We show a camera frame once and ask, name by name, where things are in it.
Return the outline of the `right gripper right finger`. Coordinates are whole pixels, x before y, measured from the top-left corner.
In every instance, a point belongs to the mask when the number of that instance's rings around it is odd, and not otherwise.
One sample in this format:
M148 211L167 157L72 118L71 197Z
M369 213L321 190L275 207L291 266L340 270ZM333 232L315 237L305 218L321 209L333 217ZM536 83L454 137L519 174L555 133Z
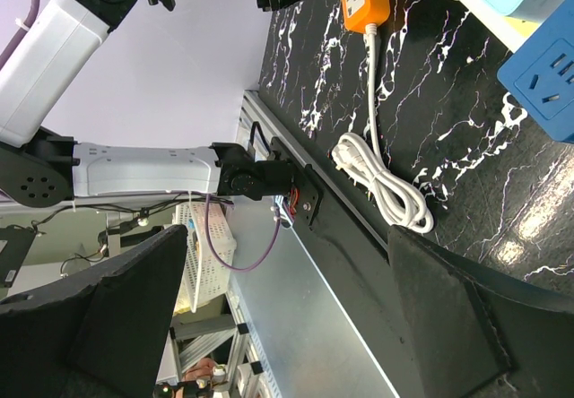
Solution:
M387 257L427 397L573 395L573 299L388 232Z

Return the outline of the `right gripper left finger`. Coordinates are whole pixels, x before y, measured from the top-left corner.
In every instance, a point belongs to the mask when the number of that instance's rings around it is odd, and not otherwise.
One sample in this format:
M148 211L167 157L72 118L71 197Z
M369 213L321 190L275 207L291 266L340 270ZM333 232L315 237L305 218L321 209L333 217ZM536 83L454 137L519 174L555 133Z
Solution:
M150 397L187 253L171 226L1 302L3 397Z

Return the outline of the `blue cube socket adapter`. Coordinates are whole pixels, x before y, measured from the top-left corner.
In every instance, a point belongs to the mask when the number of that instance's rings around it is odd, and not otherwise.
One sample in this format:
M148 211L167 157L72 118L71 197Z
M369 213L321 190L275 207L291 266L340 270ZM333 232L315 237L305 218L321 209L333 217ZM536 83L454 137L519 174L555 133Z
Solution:
M499 69L498 80L556 142L573 142L573 0L565 0Z

